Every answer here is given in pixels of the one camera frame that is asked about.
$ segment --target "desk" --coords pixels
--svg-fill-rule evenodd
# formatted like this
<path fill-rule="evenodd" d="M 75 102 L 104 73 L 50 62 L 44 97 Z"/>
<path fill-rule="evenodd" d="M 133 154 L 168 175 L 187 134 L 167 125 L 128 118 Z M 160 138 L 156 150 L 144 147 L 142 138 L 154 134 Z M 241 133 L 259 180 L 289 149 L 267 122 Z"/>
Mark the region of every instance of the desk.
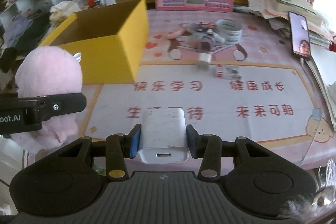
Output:
<path fill-rule="evenodd" d="M 148 18 L 150 35 L 137 83 L 84 86 L 88 107 L 78 116 L 80 136 L 102 140 L 113 133 L 127 133 L 141 123 L 147 108 L 182 107 L 186 123 L 200 134 L 217 134 L 226 141 L 245 135 L 306 168 L 318 167 L 315 162 L 335 154 L 336 138 L 328 125 L 329 113 L 323 98 L 311 86 L 315 80 L 291 56 L 290 41 L 283 40 L 267 22 L 249 14 L 198 11 L 149 10 Z M 198 53 L 165 39 L 165 34 L 181 23 L 210 26 L 221 18 L 239 22 L 243 36 L 239 45 L 214 54 L 212 64 L 238 65 L 242 75 L 238 85 L 215 78 L 211 70 L 197 71 L 194 64 Z M 314 108 L 322 111 L 321 123 L 312 120 Z M 327 135 L 316 135 L 313 140 L 317 125 L 324 129 L 321 134 Z M 189 158 L 174 165 L 145 165 L 138 157 L 126 160 L 130 172 L 197 172 L 200 162 Z M 104 167 L 100 159 L 96 165 Z M 222 158 L 222 174 L 232 168 L 232 159 Z"/>

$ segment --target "yellow box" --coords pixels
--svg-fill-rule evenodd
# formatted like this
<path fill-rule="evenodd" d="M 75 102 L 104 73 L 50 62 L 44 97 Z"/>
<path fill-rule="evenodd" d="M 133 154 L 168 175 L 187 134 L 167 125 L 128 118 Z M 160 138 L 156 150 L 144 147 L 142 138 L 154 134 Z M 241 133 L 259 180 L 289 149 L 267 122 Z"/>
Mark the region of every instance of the yellow box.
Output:
<path fill-rule="evenodd" d="M 147 37 L 146 1 L 130 0 L 73 13 L 40 46 L 81 52 L 84 84 L 130 84 Z"/>

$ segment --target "hair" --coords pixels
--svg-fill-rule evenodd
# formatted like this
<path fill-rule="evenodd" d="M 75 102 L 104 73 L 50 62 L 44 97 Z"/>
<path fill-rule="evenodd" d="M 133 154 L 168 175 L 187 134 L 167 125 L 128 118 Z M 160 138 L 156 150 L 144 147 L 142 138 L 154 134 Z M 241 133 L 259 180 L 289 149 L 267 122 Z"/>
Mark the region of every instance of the hair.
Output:
<path fill-rule="evenodd" d="M 301 42 L 299 44 L 299 48 L 301 47 L 301 45 L 302 45 L 303 42 L 306 42 L 309 45 L 309 42 L 307 40 L 303 39 L 303 40 L 301 40 Z"/>

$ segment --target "cartoon bear drawing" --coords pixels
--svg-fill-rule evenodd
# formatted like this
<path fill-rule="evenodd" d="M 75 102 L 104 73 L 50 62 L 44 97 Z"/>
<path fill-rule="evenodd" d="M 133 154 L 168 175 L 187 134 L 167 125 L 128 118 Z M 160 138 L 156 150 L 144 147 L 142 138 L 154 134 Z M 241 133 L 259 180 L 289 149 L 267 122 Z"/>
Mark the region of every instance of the cartoon bear drawing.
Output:
<path fill-rule="evenodd" d="M 308 119 L 306 132 L 308 135 L 314 137 L 314 141 L 319 143 L 325 143 L 329 138 L 334 137 L 334 133 L 327 121 L 324 118 L 321 121 L 317 121 L 313 119 L 313 116 L 310 116 Z"/>

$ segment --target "small white box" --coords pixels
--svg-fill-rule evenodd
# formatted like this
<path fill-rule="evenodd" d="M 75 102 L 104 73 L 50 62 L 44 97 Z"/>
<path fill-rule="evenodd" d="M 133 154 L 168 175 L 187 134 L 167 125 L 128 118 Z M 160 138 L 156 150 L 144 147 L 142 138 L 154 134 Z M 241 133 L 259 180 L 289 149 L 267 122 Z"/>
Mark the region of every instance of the small white box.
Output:
<path fill-rule="evenodd" d="M 184 112 L 181 108 L 148 110 L 142 118 L 139 156 L 146 164 L 171 164 L 188 159 Z"/>
<path fill-rule="evenodd" d="M 201 52 L 198 56 L 196 66 L 198 69 L 208 70 L 210 63 L 211 63 L 211 54 Z"/>

